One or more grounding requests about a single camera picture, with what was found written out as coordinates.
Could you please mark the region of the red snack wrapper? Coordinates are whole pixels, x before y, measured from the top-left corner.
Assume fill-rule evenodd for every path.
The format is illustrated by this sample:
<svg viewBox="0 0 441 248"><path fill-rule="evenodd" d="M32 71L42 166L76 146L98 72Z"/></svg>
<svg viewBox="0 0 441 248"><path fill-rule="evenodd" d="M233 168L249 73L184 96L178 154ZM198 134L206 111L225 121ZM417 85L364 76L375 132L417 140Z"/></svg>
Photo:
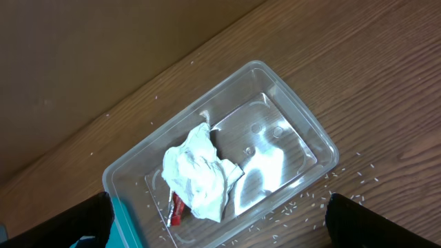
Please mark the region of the red snack wrapper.
<svg viewBox="0 0 441 248"><path fill-rule="evenodd" d="M170 192L167 214L167 226L179 226L185 209L183 200L173 191Z"/></svg>

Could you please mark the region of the white napkin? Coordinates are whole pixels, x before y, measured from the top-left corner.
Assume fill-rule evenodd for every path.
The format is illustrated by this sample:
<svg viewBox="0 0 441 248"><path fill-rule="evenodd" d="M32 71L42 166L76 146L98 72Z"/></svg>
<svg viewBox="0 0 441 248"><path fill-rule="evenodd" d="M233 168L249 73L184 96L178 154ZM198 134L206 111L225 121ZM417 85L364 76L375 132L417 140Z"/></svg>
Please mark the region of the white napkin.
<svg viewBox="0 0 441 248"><path fill-rule="evenodd" d="M244 174L237 164L217 156L210 126L201 123L181 145L165 152L161 176L194 217L219 223L229 192Z"/></svg>

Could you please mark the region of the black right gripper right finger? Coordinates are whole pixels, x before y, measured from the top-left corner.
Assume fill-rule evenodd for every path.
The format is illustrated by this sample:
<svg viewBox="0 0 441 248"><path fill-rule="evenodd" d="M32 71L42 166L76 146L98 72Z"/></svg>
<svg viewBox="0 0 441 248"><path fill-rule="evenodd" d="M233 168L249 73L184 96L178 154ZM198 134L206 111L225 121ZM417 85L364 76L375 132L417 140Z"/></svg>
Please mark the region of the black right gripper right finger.
<svg viewBox="0 0 441 248"><path fill-rule="evenodd" d="M334 247L440 248L337 193L331 195L327 204L325 224Z"/></svg>

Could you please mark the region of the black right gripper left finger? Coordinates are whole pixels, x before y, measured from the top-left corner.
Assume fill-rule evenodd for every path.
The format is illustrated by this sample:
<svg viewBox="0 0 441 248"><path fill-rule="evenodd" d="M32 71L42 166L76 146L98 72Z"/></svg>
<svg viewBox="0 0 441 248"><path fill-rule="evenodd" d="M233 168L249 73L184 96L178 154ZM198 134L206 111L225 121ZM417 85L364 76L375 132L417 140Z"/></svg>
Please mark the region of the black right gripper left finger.
<svg viewBox="0 0 441 248"><path fill-rule="evenodd" d="M110 195L101 192L55 217L1 243L3 248L106 247L114 210Z"/></svg>

